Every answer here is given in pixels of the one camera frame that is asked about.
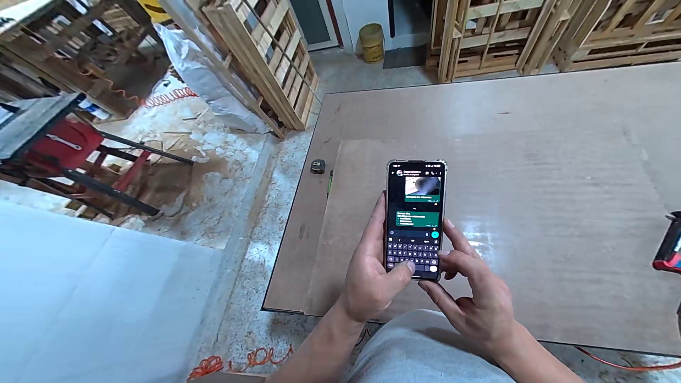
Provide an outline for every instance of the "red power tool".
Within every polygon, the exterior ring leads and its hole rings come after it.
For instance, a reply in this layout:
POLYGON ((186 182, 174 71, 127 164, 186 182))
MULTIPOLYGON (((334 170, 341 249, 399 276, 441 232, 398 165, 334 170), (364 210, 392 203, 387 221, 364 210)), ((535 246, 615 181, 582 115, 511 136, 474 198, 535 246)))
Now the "red power tool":
POLYGON ((655 270, 681 274, 681 211, 674 211, 667 218, 671 220, 671 224, 652 261, 652 267, 655 270))

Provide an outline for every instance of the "phone case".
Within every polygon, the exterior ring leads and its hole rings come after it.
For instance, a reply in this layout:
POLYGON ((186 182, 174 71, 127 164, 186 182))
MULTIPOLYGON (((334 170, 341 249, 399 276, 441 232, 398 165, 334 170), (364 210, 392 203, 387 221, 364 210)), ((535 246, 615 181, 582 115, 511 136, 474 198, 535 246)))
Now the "phone case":
MULTIPOLYGON (((442 162, 445 164, 445 176, 443 177, 443 182, 442 185, 445 185, 447 182, 447 162, 444 159, 391 159, 390 161, 387 162, 385 165, 385 216, 387 217, 387 196, 390 193, 390 182, 388 182, 388 172, 390 171, 390 165, 393 164, 394 162, 442 162)), ((442 226, 442 221, 445 215, 445 209, 447 207, 446 204, 446 195, 447 195, 447 187, 443 187, 444 192, 442 193, 442 217, 440 220, 440 226, 442 226)), ((383 232, 387 232, 387 220, 383 224, 383 232)), ((385 257, 385 235, 383 235, 383 268, 386 269, 386 260, 387 258, 385 257)), ((437 279, 435 280, 436 282, 440 281, 440 278, 442 278, 442 272, 438 273, 437 279)), ((422 278, 412 278, 412 280, 415 281, 432 281, 432 279, 422 279, 422 278)))

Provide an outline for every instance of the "finger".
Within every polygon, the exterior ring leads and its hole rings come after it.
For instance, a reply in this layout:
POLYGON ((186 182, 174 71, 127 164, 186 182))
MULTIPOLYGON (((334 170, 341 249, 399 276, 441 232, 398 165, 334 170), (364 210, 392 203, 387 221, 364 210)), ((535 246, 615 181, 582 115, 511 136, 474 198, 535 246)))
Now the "finger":
POLYGON ((463 312, 470 311, 476 308, 475 303, 473 302, 473 298, 469 296, 462 296, 460 298, 455 299, 454 302, 456 302, 456 305, 459 306, 459 308, 463 312))
POLYGON ((464 277, 468 277, 474 296, 494 292, 492 286, 494 273, 481 259, 470 257, 461 251, 450 251, 440 256, 440 268, 449 272, 457 271, 464 277))
POLYGON ((374 206, 374 211, 371 213, 371 218, 369 218, 369 223, 364 228, 364 233, 362 234, 362 240, 378 240, 383 241, 383 230, 385 223, 385 190, 381 192, 378 201, 376 201, 376 206, 374 206))
MULTIPOLYGON (((447 250, 440 250, 440 251, 437 252, 437 255, 438 255, 438 257, 440 257, 440 259, 442 258, 442 256, 446 256, 447 254, 449 254, 449 251, 447 251, 447 250)), ((454 277, 457 274, 457 271, 453 270, 451 268, 451 265, 443 264, 442 262, 440 263, 440 270, 445 272, 445 280, 448 280, 448 281, 450 279, 454 279, 454 277)))
POLYGON ((464 324, 464 314, 459 306, 445 289, 430 281, 420 281, 419 287, 422 288, 432 299, 432 302, 442 311, 454 328, 461 328, 464 324))
POLYGON ((454 250, 463 251, 474 258, 480 258, 480 255, 473 249, 465 235, 454 226, 452 221, 445 219, 444 229, 445 235, 447 235, 447 238, 452 242, 452 246, 454 246, 454 250))
POLYGON ((391 300, 407 287, 409 281, 411 281, 411 276, 414 275, 414 270, 416 270, 414 262, 406 261, 395 266, 388 274, 381 276, 383 279, 382 288, 385 289, 391 300))

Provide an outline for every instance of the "gray pants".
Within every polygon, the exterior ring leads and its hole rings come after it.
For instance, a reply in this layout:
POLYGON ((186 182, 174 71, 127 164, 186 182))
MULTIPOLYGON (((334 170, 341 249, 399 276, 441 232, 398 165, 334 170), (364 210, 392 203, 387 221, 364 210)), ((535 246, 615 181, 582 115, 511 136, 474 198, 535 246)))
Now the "gray pants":
POLYGON ((513 382, 442 313, 415 310, 367 342, 344 382, 513 382))

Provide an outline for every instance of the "door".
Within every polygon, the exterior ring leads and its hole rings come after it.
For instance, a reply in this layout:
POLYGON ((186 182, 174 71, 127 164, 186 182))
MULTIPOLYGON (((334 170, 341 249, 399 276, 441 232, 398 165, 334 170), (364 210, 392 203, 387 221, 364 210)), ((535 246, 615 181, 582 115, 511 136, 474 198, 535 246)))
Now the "door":
POLYGON ((326 0, 291 0, 308 50, 338 46, 326 0))

